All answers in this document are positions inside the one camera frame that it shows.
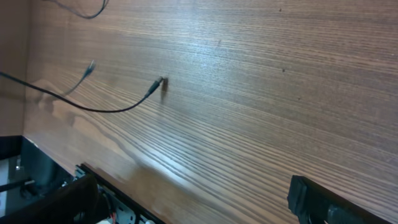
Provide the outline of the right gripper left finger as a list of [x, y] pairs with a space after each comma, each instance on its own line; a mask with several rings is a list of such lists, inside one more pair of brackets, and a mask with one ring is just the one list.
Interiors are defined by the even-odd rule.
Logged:
[[85, 175], [53, 194], [1, 217], [1, 224], [29, 223], [98, 223], [98, 184], [92, 175]]

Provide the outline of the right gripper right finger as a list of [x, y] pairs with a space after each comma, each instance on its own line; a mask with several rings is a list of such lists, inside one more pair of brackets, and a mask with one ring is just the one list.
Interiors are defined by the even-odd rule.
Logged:
[[287, 201], [300, 224], [391, 224], [304, 176], [292, 176]]

